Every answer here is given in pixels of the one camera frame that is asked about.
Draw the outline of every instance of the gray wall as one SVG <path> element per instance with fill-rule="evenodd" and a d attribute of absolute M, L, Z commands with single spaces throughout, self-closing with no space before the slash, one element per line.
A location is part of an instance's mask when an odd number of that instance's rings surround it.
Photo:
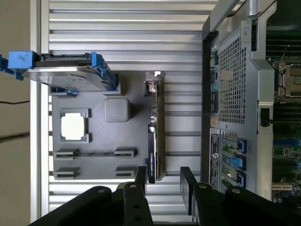
<path fill-rule="evenodd" d="M 0 53 L 30 47 L 30 0 L 0 0 Z M 0 101 L 29 100 L 29 81 L 0 73 Z M 29 131 L 29 104 L 0 105 L 0 136 Z M 30 222 L 29 138 L 0 144 L 0 224 Z"/>

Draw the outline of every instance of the motherboard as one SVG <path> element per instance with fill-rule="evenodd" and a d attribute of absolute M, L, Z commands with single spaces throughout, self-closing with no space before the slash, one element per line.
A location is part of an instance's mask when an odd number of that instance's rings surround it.
<path fill-rule="evenodd" d="M 275 70 L 272 200 L 301 208 L 301 32 L 267 32 Z"/>

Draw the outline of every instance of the sticker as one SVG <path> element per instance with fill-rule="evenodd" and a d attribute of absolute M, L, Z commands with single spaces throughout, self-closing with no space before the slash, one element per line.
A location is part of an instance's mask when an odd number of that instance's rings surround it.
<path fill-rule="evenodd" d="M 219 187 L 219 172 L 220 172 L 219 156 L 220 156 L 220 135 L 211 134 L 209 183 L 216 188 Z"/>
<path fill-rule="evenodd" d="M 218 117 L 210 117 L 210 126 L 213 128 L 218 128 Z"/>

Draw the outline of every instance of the gray metal panel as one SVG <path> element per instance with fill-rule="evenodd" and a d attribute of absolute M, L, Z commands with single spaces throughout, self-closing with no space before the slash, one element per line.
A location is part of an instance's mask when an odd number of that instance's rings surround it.
<path fill-rule="evenodd" d="M 42 53 L 78 54 L 97 51 L 102 54 L 111 69 L 116 71 L 164 71 L 169 91 L 165 92 L 168 105 L 168 130 L 166 132 L 167 176 L 155 185 L 148 185 L 154 220 L 191 221 L 181 200 L 179 190 L 179 167 L 191 166 L 199 173 L 200 116 L 189 116 L 189 112 L 200 113 L 201 106 L 201 40 L 202 25 L 217 0 L 42 0 L 42 6 L 33 9 L 36 23 L 41 25 L 41 34 L 34 32 L 34 43 Z M 32 8 L 37 4 L 32 0 Z M 122 180 L 60 180 L 48 176 L 53 171 L 51 131 L 52 109 L 48 87 L 36 96 L 36 116 L 41 118 L 41 134 L 32 141 L 38 147 L 32 149 L 32 178 L 36 176 L 36 187 L 32 187 L 32 221 L 53 210 L 60 204 L 96 185 L 116 188 Z M 39 132 L 32 125 L 31 133 Z"/>
<path fill-rule="evenodd" d="M 249 5 L 244 5 L 240 9 L 242 12 L 238 11 L 232 18 L 227 18 L 219 27 L 219 53 L 226 49 L 229 54 L 228 65 L 220 67 L 221 79 L 228 86 L 222 84 L 220 92 L 227 94 L 233 91 L 225 96 L 230 97 L 232 106 L 226 106 L 224 99 L 220 99 L 224 104 L 220 106 L 220 113 L 228 112 L 230 118 L 222 115 L 219 128 L 247 140 L 246 188 L 270 200 L 273 127 L 262 127 L 260 114 L 262 108 L 268 108 L 270 118 L 273 115 L 274 70 L 265 59 L 265 40 L 267 19 L 275 12 L 276 4 L 270 6 L 257 20 L 256 51 L 251 50 L 251 21 L 244 13 L 249 12 L 249 9 Z M 239 50 L 235 51 L 236 40 L 239 38 Z M 223 70 L 230 72 L 231 76 L 223 78 Z M 233 80 L 237 87 L 230 89 L 233 88 Z"/>

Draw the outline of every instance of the blue pcie slot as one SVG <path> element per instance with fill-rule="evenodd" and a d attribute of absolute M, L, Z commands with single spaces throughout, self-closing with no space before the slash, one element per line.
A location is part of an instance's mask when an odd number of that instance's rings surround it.
<path fill-rule="evenodd" d="M 301 146 L 299 139 L 274 139 L 273 145 L 278 146 Z"/>

